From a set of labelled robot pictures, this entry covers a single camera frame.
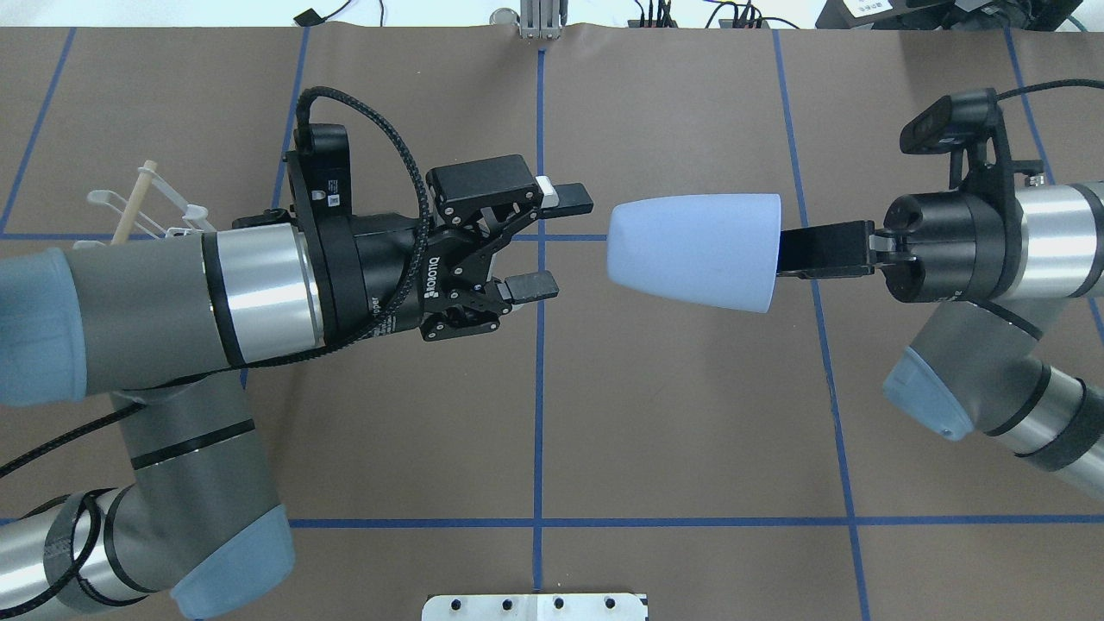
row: wooden stick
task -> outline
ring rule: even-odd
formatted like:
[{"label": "wooden stick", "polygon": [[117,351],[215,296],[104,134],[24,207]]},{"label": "wooden stick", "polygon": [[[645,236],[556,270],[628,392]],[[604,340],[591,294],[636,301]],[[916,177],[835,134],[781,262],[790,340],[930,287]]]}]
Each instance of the wooden stick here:
[{"label": "wooden stick", "polygon": [[[157,162],[147,159],[142,168],[156,171]],[[138,173],[138,180],[135,181],[135,187],[130,190],[130,198],[127,199],[127,208],[123,210],[123,217],[119,218],[119,225],[115,228],[115,235],[112,236],[112,245],[119,245],[130,239],[130,231],[135,228],[135,219],[138,217],[138,211],[141,210],[141,202],[146,200],[146,191],[149,190],[152,181],[153,177],[149,172],[141,171]]]}]

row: metal plate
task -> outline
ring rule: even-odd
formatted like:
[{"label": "metal plate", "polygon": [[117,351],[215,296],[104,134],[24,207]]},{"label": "metal plate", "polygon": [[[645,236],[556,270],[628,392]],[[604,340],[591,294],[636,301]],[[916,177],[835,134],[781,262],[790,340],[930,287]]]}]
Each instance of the metal plate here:
[{"label": "metal plate", "polygon": [[491,619],[647,621],[648,596],[634,593],[435,596],[429,598],[422,609],[422,621]]}]

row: grid line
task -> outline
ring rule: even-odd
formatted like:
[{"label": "grid line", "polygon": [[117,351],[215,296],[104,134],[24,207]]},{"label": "grid line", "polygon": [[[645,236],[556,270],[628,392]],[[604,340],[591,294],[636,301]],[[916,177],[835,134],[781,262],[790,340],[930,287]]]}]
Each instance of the grid line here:
[{"label": "grid line", "polygon": [[15,197],[19,196],[19,187],[23,182],[23,175],[26,173],[26,166],[31,162],[31,154],[34,152],[34,144],[39,140],[39,131],[42,130],[42,125],[46,120],[46,112],[50,110],[50,103],[54,98],[54,92],[57,90],[57,82],[61,81],[62,70],[65,69],[65,60],[68,59],[70,50],[73,49],[73,39],[76,36],[76,29],[71,28],[68,34],[65,36],[65,44],[62,46],[62,53],[57,56],[57,65],[54,67],[54,74],[50,78],[50,86],[46,88],[46,96],[42,98],[42,106],[39,107],[39,116],[34,119],[34,126],[31,127],[31,137],[26,140],[26,148],[23,149],[23,157],[19,160],[19,169],[15,171],[15,179],[11,182],[11,191],[8,192],[8,201],[4,202],[3,213],[0,213],[0,233],[8,227],[8,219],[11,217],[11,210],[15,207]]},{"label": "grid line", "polygon": [[[0,518],[0,526],[17,522]],[[528,517],[461,518],[294,518],[291,528],[302,530],[379,530],[379,529],[457,529],[524,528]],[[882,515],[824,517],[549,517],[544,528],[841,528],[854,523],[863,527],[894,526],[1017,526],[1017,525],[1104,525],[1104,514],[1020,514],[1020,515]]]},{"label": "grid line", "polygon": [[[19,183],[25,172],[34,143],[45,119],[50,102],[60,80],[65,60],[72,48],[76,29],[70,29],[65,46],[59,57],[57,65],[51,80],[50,88],[43,101],[42,107],[32,129],[31,138],[23,154],[19,172],[13,182],[8,197],[4,211],[0,215],[0,240],[53,240],[66,241],[78,239],[108,239],[109,234],[103,233],[6,233],[7,225]],[[285,127],[284,150],[290,144],[291,123],[294,120],[294,109],[307,54],[309,29],[304,29],[300,42],[299,59],[296,70],[295,87],[291,94],[288,124]],[[781,38],[777,32],[773,33],[775,60],[778,70],[779,90],[783,102],[783,112],[786,123],[787,139],[790,152],[790,164],[794,173],[795,189],[797,192],[798,208],[803,227],[808,225],[808,218],[805,204],[804,186],[800,177],[800,167],[797,157],[797,145],[794,134],[793,116],[789,107],[789,95],[786,85],[785,66],[782,52]],[[1016,74],[1017,84],[1023,86],[1022,72],[1011,32],[1005,30],[1006,43],[1009,57]],[[544,60],[545,50],[538,51],[537,57],[537,169],[538,175],[544,173]],[[1028,95],[1021,95],[1021,102],[1027,115],[1027,122],[1031,130],[1032,138],[1039,150],[1040,158],[1047,168],[1048,177],[1054,182],[1053,171],[1045,155],[1042,139],[1034,122]],[[274,206],[278,201],[279,185],[284,176],[284,164],[280,161],[274,187]],[[142,239],[142,235],[132,235],[131,239]],[[544,222],[539,222],[537,234],[520,234],[514,236],[516,241],[537,242],[538,265],[543,270],[546,262],[548,242],[605,242],[606,235],[594,234],[549,234],[545,231]],[[864,620],[870,619],[869,604],[867,602],[866,582],[862,570],[861,550],[859,547],[858,527],[898,527],[898,526],[955,526],[955,525],[1044,525],[1044,524],[1068,524],[1068,525],[1104,525],[1104,514],[1038,514],[1038,515],[930,515],[930,516],[857,516],[854,515],[853,499],[851,496],[849,473],[847,469],[847,456],[843,445],[842,427],[839,418],[839,403],[836,393],[835,379],[831,366],[831,354],[828,347],[827,330],[825,327],[822,304],[819,287],[816,282],[811,283],[814,307],[817,313],[818,336],[821,345],[821,361],[825,365],[826,381],[828,383],[829,397],[832,406],[832,417],[836,429],[837,453],[840,465],[840,477],[843,486],[846,516],[822,516],[822,517],[680,517],[680,518],[544,518],[543,517],[543,397],[544,397],[544,303],[538,303],[537,313],[537,355],[535,355],[535,379],[534,379],[534,462],[533,462],[533,517],[532,518],[428,518],[428,519],[406,519],[406,518],[319,518],[319,519],[291,519],[293,528],[296,529],[450,529],[450,528],[526,528],[533,533],[533,587],[534,590],[541,588],[542,582],[542,529],[543,528],[773,528],[773,527],[848,527],[851,537],[852,560],[854,562],[856,581],[860,598],[860,610]],[[1102,320],[1100,309],[1095,301],[1090,299],[1097,329],[1101,338],[1104,339],[1104,320]],[[0,518],[0,526],[15,522],[13,518]]]},{"label": "grid line", "polygon": [[[797,138],[794,133],[794,117],[789,107],[789,90],[786,86],[786,64],[782,54],[782,38],[778,31],[772,31],[774,39],[775,62],[778,65],[778,90],[782,94],[783,116],[786,122],[786,139],[789,143],[789,165],[794,171],[794,187],[797,192],[797,209],[802,218],[802,227],[809,225],[808,211],[805,207],[805,186],[802,182],[802,166],[797,156]],[[835,428],[836,460],[839,464],[839,478],[843,492],[843,508],[847,512],[848,536],[851,543],[851,564],[854,567],[854,583],[859,598],[859,612],[863,621],[870,621],[870,602],[867,598],[867,577],[862,567],[862,547],[859,541],[859,527],[854,518],[854,502],[851,496],[851,477],[847,465],[847,448],[843,443],[843,423],[839,415],[839,399],[836,394],[836,377],[832,372],[831,350],[828,345],[828,328],[825,325],[824,304],[820,301],[820,286],[810,281],[813,291],[813,307],[817,316],[817,335],[820,341],[820,361],[825,369],[825,381],[828,385],[828,397],[831,403],[831,417]]]},{"label": "grid line", "polygon": [[273,183],[272,209],[279,207],[279,187],[284,181],[284,154],[291,146],[291,127],[295,124],[295,103],[299,99],[299,88],[302,86],[302,67],[307,64],[307,44],[310,41],[310,29],[302,29],[299,38],[299,60],[295,66],[295,81],[291,86],[291,103],[288,104],[287,123],[284,125],[284,143],[279,150],[279,164],[276,167],[276,181]]},{"label": "grid line", "polygon": [[[537,175],[544,175],[544,54],[537,51]],[[546,263],[544,221],[537,223],[537,269]],[[544,301],[537,303],[537,355],[533,368],[533,592],[544,583]]]},{"label": "grid line", "polygon": [[[1023,82],[1023,72],[1020,70],[1020,57],[1016,53],[1016,42],[1012,39],[1012,31],[1008,28],[1005,28],[1005,44],[1008,46],[1008,59],[1012,62],[1012,73],[1016,74],[1016,86],[1023,88],[1026,84]],[[1028,98],[1028,93],[1020,95],[1020,103],[1023,104],[1023,115],[1028,120],[1028,129],[1031,130],[1031,139],[1034,140],[1036,149],[1039,151],[1039,159],[1042,160],[1042,166],[1047,171],[1047,180],[1049,183],[1057,183],[1058,178],[1054,176],[1054,169],[1050,166],[1047,149],[1042,145],[1042,135],[1039,134],[1039,126],[1034,122],[1034,113],[1031,110],[1031,99]],[[1104,320],[1101,318],[1100,307],[1095,298],[1089,297],[1086,299],[1089,301],[1089,310],[1093,315],[1093,323],[1096,325],[1096,334],[1100,336],[1101,343],[1104,344]]]}]

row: light blue joint cap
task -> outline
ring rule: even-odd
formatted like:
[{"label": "light blue joint cap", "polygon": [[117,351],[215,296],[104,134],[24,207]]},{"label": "light blue joint cap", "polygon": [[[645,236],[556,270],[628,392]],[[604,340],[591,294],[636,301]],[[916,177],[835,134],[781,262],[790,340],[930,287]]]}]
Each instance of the light blue joint cap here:
[{"label": "light blue joint cap", "polygon": [[79,401],[87,390],[81,305],[65,254],[0,261],[0,403]]},{"label": "light blue joint cap", "polygon": [[905,348],[885,378],[882,393],[916,422],[947,440],[958,441],[974,431],[974,421],[962,403],[912,347]]},{"label": "light blue joint cap", "polygon": [[188,619],[211,619],[267,593],[294,565],[291,527],[278,505],[206,557],[170,594]]},{"label": "light blue joint cap", "polygon": [[782,232],[778,194],[696,194],[619,204],[609,280],[661,297],[766,313]]}]

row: black wire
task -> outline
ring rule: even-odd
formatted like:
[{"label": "black wire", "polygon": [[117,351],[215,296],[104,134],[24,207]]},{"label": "black wire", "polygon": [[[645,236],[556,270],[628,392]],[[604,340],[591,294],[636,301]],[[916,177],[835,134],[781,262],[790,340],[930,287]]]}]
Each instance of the black wire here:
[{"label": "black wire", "polygon": [[797,30],[802,30],[800,27],[798,27],[796,23],[794,23],[794,22],[792,22],[789,20],[784,20],[782,18],[760,18],[758,21],[761,23],[762,22],[767,22],[767,21],[771,21],[771,22],[782,22],[782,23],[789,24],[789,25],[794,27]]},{"label": "black wire", "polygon": [[749,2],[747,6],[744,7],[744,12],[740,13],[740,21],[733,23],[732,27],[735,28],[739,25],[740,28],[746,28],[746,24],[750,23],[747,18],[755,14],[752,12],[752,9],[755,9],[755,7]]},{"label": "black wire", "polygon": [[1085,86],[1087,88],[1104,88],[1104,81],[1101,80],[1084,80],[1084,78],[1071,78],[1071,80],[1054,80],[1051,82],[1040,82],[1039,84],[1032,84],[1030,86],[1025,86],[1022,88],[1012,88],[1011,91],[1005,91],[1004,93],[997,95],[997,101],[1007,99],[1009,97],[1015,97],[1017,95],[1026,95],[1028,93],[1036,93],[1039,91],[1050,91],[1051,88],[1063,88],[1065,86]]},{"label": "black wire", "polygon": [[117,410],[115,412],[112,412],[110,414],[107,414],[106,417],[83,424],[74,429],[73,431],[65,432],[59,435],[57,438],[54,438],[50,442],[46,442],[41,446],[32,449],[23,453],[22,455],[15,457],[14,460],[6,463],[4,465],[0,466],[0,478],[8,476],[9,474],[33,462],[34,460],[41,457],[42,455],[45,455],[46,453],[53,451],[54,449],[59,449],[65,444],[68,444],[70,442],[76,440],[77,438],[87,435],[88,433],[92,433],[97,429],[103,429],[109,424],[117,423],[120,420],[129,417],[130,414],[141,410],[145,407],[146,407],[145,403],[137,403],[137,402],[131,403],[126,408],[123,408],[121,410]]},{"label": "black wire", "polygon": [[11,608],[0,609],[0,619],[11,619],[13,617],[19,617],[21,614],[26,614],[32,610],[39,608],[40,606],[46,603],[47,601],[54,599],[57,593],[62,592],[62,589],[68,586],[74,578],[81,573],[81,569],[84,564],[88,561],[92,552],[96,549],[96,539],[99,538],[99,528],[103,522],[99,515],[99,506],[96,505],[96,497],[103,494],[105,490],[97,490],[95,492],[86,492],[84,496],[81,497],[81,506],[77,509],[76,517],[74,518],[74,525],[81,518],[81,513],[84,511],[88,512],[89,524],[88,524],[88,538],[84,541],[84,547],[81,548],[81,554],[73,559],[70,564],[68,569],[64,573],[57,577],[46,590],[42,591],[32,599],[24,601],[21,604],[13,606]]},{"label": "black wire", "polygon": [[705,22],[705,28],[709,28],[709,27],[713,25],[713,18],[716,17],[716,13],[719,13],[721,11],[721,8],[723,8],[723,7],[732,7],[732,27],[733,28],[735,28],[736,23],[739,21],[741,21],[741,19],[742,19],[740,17],[740,9],[741,8],[744,8],[744,10],[747,10],[749,7],[751,7],[752,9],[755,9],[754,7],[752,7],[751,2],[749,2],[746,4],[737,4],[736,2],[732,2],[732,1],[718,2],[716,3],[716,8],[713,9],[713,12],[710,13],[710,15],[709,15],[709,21]]},{"label": "black wire", "polygon": [[352,0],[346,0],[344,4],[341,4],[340,7],[338,7],[337,11],[333,11],[332,13],[330,13],[330,14],[326,15],[325,18],[322,18],[322,21],[326,21],[326,20],[332,18],[333,15],[340,13],[341,11],[346,10],[346,7],[348,7],[349,4],[352,4]]},{"label": "black wire", "polygon": [[1081,32],[1089,32],[1089,29],[1087,29],[1087,28],[1085,28],[1085,24],[1081,23],[1081,20],[1079,20],[1078,18],[1075,18],[1075,17],[1073,17],[1073,15],[1070,15],[1070,17],[1068,17],[1068,18],[1065,18],[1065,19],[1066,19],[1066,20],[1068,20],[1068,21],[1069,21],[1070,23],[1072,23],[1072,24],[1074,25],[1074,28],[1076,28],[1076,29],[1078,29],[1078,30],[1080,30]]},{"label": "black wire", "polygon": [[433,211],[429,208],[429,193],[425,189],[425,181],[422,179],[421,171],[418,171],[417,162],[414,161],[414,156],[411,155],[410,149],[406,147],[406,143],[403,141],[399,131],[395,130],[395,128],[388,122],[386,118],[383,117],[383,115],[375,112],[369,107],[368,104],[361,102],[352,95],[342,93],[341,91],[329,86],[314,86],[311,88],[307,88],[301,95],[299,95],[299,102],[295,106],[296,123],[299,127],[307,127],[310,124],[310,106],[314,104],[315,99],[319,97],[333,99],[335,102],[344,104],[368,117],[369,120],[374,123],[375,126],[379,127],[384,135],[386,135],[386,137],[391,140],[391,144],[394,145],[395,150],[399,151],[399,157],[402,158],[403,165],[406,166],[406,172],[410,175],[411,181],[414,183],[414,192],[417,194],[418,223],[414,234],[414,252],[412,253],[410,261],[407,261],[406,265],[403,267],[403,275],[399,281],[399,286],[388,298],[388,303],[383,305],[380,313],[368,319],[362,327],[353,330],[347,338],[318,349],[311,349],[299,354],[280,356],[278,358],[234,367],[234,370],[278,367],[294,362],[302,362],[344,349],[358,340],[368,338],[376,328],[382,326],[384,322],[390,319],[395,312],[399,310],[399,307],[402,306],[406,296],[410,295],[411,291],[417,284],[418,269],[422,266],[422,259],[425,256],[425,249],[429,242],[429,227],[433,224]]},{"label": "black wire", "polygon": [[740,10],[740,9],[736,9],[736,3],[735,2],[720,2],[720,3],[718,3],[716,8],[713,9],[713,12],[710,13],[709,21],[705,22],[705,28],[709,28],[710,25],[712,25],[713,24],[713,18],[716,17],[716,13],[721,12],[721,9],[723,9],[725,6],[729,6],[729,4],[732,6],[732,19],[735,20],[736,19],[736,11]]}]

